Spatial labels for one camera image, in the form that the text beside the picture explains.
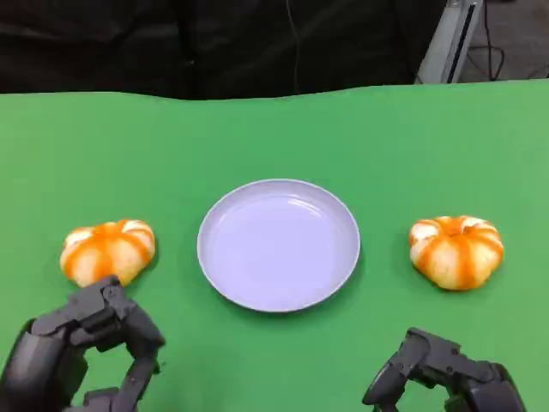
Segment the small pumpkin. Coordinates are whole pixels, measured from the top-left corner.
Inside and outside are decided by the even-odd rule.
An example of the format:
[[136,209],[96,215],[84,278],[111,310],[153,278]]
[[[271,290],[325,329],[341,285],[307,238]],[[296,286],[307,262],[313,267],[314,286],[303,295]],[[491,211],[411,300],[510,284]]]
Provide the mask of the small pumpkin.
[[504,257],[498,230],[472,216],[417,221],[409,241],[413,265],[444,289],[481,287]]
[[109,221],[78,227],[66,237],[60,264],[65,275],[86,287],[109,275],[129,284],[154,256],[151,227],[143,221]]

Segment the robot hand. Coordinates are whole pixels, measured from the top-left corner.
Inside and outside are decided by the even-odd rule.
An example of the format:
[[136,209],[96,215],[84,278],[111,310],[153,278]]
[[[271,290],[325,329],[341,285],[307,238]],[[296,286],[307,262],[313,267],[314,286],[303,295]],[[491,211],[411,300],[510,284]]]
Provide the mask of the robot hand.
[[[125,343],[134,358],[122,386],[92,391],[70,407],[87,371],[89,348]],[[28,321],[0,378],[1,412],[134,412],[165,341],[148,315],[110,276],[73,294],[54,312]]]
[[408,380],[432,389],[446,388],[446,412],[526,412],[507,369],[460,354],[460,345],[418,329],[377,374],[362,402],[374,412],[398,412],[396,404]]

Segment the green table surface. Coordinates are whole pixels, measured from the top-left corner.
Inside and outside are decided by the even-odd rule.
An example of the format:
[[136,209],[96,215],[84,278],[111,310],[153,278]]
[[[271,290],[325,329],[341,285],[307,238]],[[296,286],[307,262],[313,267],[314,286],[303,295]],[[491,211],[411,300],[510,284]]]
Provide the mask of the green table surface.
[[[408,327],[503,362],[528,410],[546,408],[549,82],[386,87],[279,100],[188,102],[128,94],[0,97],[0,365],[22,324],[75,287],[58,266],[74,227],[151,224],[158,260],[129,295],[166,336],[144,412],[340,412],[360,400]],[[311,310],[250,312],[196,260],[208,208],[256,179],[321,185],[354,213],[362,259]],[[408,258],[419,218],[493,221],[504,264],[480,290],[445,293]],[[91,363],[86,390],[117,385],[123,348]],[[404,412],[440,411],[415,384]]]

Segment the plate rim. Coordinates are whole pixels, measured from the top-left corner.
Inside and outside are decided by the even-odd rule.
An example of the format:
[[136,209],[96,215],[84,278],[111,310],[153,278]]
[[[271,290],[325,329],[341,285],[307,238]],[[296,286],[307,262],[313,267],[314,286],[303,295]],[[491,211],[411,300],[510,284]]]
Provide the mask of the plate rim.
[[[201,248],[201,243],[202,242],[201,242],[201,239],[205,236],[204,235],[204,227],[205,227],[206,223],[208,222],[208,220],[211,218],[210,216],[214,213],[214,211],[217,210],[220,207],[220,205],[223,204],[229,197],[233,196],[235,193],[237,193],[239,191],[243,191],[244,189],[247,189],[247,188],[249,188],[250,186],[253,186],[253,185],[262,185],[262,184],[274,183],[274,182],[276,182],[276,183],[294,183],[294,184],[297,183],[297,184],[300,184],[300,185],[306,185],[306,186],[309,186],[309,187],[311,187],[315,190],[322,191],[325,194],[329,195],[343,208],[343,210],[345,211],[347,216],[351,218],[351,223],[352,223],[352,226],[353,226],[354,235],[356,236],[357,250],[354,253],[355,256],[354,256],[354,259],[353,259],[353,265],[352,265],[351,270],[349,270],[349,273],[346,273],[345,276],[343,276],[341,278],[339,283],[334,288],[332,288],[332,290],[330,290],[330,292],[328,294],[323,294],[320,298],[311,300],[310,302],[307,302],[306,304],[304,304],[301,307],[296,308],[296,309],[264,310],[264,309],[258,309],[256,307],[246,305],[245,303],[242,303],[240,301],[229,298],[228,296],[223,294],[221,292],[220,288],[218,287],[218,285],[215,284],[214,280],[211,278],[209,273],[205,270],[204,263],[202,261],[202,248]],[[284,178],[277,179],[277,178],[274,178],[274,179],[254,180],[252,182],[249,182],[249,183],[246,183],[244,185],[238,186],[235,189],[232,189],[231,191],[229,191],[225,195],[223,195],[217,202],[215,202],[209,208],[208,213],[206,213],[206,215],[202,219],[202,222],[201,222],[200,227],[198,229],[198,234],[196,236],[196,257],[198,259],[198,263],[200,265],[200,269],[202,271],[202,274],[204,275],[204,277],[206,277],[206,279],[208,279],[209,284],[216,290],[216,292],[218,294],[220,294],[221,296],[223,296],[223,298],[225,298],[226,300],[229,300],[233,304],[244,307],[244,308],[249,309],[249,310],[252,310],[254,312],[263,312],[263,313],[299,312],[299,311],[303,311],[305,309],[311,308],[313,306],[319,305],[320,303],[324,302],[325,300],[328,300],[330,297],[332,297],[334,294],[336,294],[345,285],[345,283],[347,283],[349,278],[353,275],[353,272],[356,270],[358,262],[359,262],[361,249],[362,249],[362,245],[361,245],[359,224],[357,223],[353,213],[347,207],[347,205],[343,201],[341,201],[341,199],[338,198],[331,191],[328,191],[328,190],[324,189],[323,187],[321,187],[319,185],[315,185],[311,182],[307,182],[305,180],[300,180],[300,179],[284,179]]]

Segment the gray floor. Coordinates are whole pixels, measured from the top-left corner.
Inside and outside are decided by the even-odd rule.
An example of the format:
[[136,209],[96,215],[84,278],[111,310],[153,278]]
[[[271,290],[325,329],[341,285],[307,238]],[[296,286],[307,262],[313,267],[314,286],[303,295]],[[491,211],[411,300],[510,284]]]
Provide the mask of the gray floor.
[[[549,73],[549,0],[516,0],[513,3],[488,3],[492,45],[502,47],[506,59],[502,80],[545,78]],[[476,27],[472,45],[485,45],[486,32],[482,19]],[[470,50],[461,82],[486,82],[486,50]],[[496,70],[499,53],[494,52]]]

